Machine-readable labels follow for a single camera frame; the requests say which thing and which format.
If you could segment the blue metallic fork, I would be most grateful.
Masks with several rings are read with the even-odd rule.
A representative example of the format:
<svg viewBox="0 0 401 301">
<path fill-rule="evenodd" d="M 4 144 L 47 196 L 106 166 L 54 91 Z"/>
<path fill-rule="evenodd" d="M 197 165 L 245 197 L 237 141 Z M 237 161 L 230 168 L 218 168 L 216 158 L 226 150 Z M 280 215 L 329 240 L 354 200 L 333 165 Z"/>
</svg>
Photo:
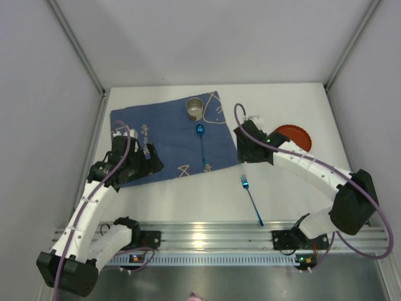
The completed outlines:
<svg viewBox="0 0 401 301">
<path fill-rule="evenodd" d="M 253 208 L 255 210 L 259 225 L 261 227 L 263 227 L 264 226 L 263 220 L 261 218 L 261 215 L 259 214 L 259 211 L 257 209 L 256 203 L 254 202 L 254 199 L 253 199 L 253 197 L 251 195 L 251 192 L 249 190 L 249 182 L 248 182 L 245 174 L 241 175 L 241 184 L 242 184 L 242 187 L 247 191 L 247 194 L 248 194 L 248 196 L 249 196 L 249 198 L 251 200 L 251 203 L 252 203 Z"/>
</svg>

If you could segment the blue fish-print placemat cloth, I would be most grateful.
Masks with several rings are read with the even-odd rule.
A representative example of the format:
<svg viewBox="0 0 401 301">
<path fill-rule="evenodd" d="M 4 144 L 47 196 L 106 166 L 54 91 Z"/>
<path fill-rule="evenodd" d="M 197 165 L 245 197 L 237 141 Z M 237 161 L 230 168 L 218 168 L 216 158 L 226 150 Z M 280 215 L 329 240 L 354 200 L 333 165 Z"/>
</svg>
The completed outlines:
<svg viewBox="0 0 401 301">
<path fill-rule="evenodd" d="M 204 103 L 203 118 L 199 121 L 189 118 L 185 106 L 189 97 L 111 111 L 110 125 L 113 129 L 120 128 L 116 124 L 118 120 L 130 129 L 135 129 L 145 155 L 149 155 L 146 143 L 153 143 L 164 164 L 162 171 L 132 181 L 130 186 L 217 171 L 239 163 L 218 92 L 203 93 L 195 97 Z M 205 131 L 205 167 L 202 164 L 200 138 L 195 129 L 197 124 L 202 124 Z"/>
</svg>

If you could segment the red plate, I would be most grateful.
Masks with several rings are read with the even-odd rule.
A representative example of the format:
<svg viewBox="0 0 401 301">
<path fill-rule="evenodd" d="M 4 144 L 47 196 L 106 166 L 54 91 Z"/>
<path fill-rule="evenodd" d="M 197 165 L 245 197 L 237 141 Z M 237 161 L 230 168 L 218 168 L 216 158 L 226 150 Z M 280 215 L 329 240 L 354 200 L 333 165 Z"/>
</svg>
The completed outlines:
<svg viewBox="0 0 401 301">
<path fill-rule="evenodd" d="M 287 136 L 304 151 L 309 152 L 311 150 L 312 140 L 305 129 L 298 127 L 297 125 L 286 124 L 276 128 L 276 131 Z"/>
</svg>

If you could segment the blue metallic spoon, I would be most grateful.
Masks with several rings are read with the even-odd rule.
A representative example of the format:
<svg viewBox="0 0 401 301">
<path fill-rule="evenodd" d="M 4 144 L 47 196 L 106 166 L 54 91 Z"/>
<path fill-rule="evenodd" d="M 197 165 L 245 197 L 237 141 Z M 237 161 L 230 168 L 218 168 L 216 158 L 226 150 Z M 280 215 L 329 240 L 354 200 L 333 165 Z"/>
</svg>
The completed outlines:
<svg viewBox="0 0 401 301">
<path fill-rule="evenodd" d="M 205 167 L 207 163 L 206 163 L 206 155 L 205 155 L 205 151 L 204 151 L 204 141 L 203 141 L 203 135 L 205 134 L 204 126 L 202 124 L 197 124 L 195 129 L 196 129 L 196 134 L 200 138 L 202 164 Z"/>
</svg>

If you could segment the brown paper cup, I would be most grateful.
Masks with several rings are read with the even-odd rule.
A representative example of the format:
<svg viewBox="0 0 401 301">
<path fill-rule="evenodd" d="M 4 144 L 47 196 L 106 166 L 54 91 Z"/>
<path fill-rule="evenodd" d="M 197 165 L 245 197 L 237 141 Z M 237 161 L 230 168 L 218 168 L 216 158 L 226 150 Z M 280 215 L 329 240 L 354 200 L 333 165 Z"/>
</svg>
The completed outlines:
<svg viewBox="0 0 401 301">
<path fill-rule="evenodd" d="M 188 99 L 185 106 L 192 121 L 199 121 L 203 118 L 204 103 L 200 98 L 192 97 Z"/>
</svg>

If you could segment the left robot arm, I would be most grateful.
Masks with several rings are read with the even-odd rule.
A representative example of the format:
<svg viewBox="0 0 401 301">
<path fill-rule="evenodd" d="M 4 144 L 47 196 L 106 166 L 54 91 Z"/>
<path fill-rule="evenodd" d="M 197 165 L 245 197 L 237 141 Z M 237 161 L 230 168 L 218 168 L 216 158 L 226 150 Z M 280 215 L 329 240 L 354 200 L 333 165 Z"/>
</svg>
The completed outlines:
<svg viewBox="0 0 401 301">
<path fill-rule="evenodd" d="M 92 240 L 100 218 L 120 188 L 164 168 L 155 146 L 147 144 L 147 149 L 149 154 L 145 155 L 136 138 L 119 135 L 113 138 L 105 158 L 90 167 L 70 222 L 50 251 L 41 252 L 36 260 L 45 284 L 54 290 L 54 300 L 60 290 L 87 297 L 100 272 L 117 255 L 139 251 L 143 267 L 153 260 L 155 249 L 143 244 L 139 222 L 129 217 L 117 218 L 105 235 Z"/>
</svg>

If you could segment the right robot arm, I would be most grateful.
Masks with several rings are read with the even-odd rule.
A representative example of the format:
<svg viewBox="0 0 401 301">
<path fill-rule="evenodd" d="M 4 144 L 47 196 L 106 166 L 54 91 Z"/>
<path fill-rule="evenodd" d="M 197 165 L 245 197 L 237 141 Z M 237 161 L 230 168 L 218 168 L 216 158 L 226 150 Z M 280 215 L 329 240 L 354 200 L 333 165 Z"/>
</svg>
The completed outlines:
<svg viewBox="0 0 401 301">
<path fill-rule="evenodd" d="M 332 201 L 331 206 L 307 213 L 293 225 L 289 236 L 299 248 L 330 232 L 354 236 L 376 211 L 367 199 L 377 201 L 373 180 L 363 169 L 351 172 L 322 166 L 287 136 L 278 131 L 266 134 L 251 120 L 236 127 L 234 133 L 240 162 L 267 162 L 285 169 Z"/>
</svg>

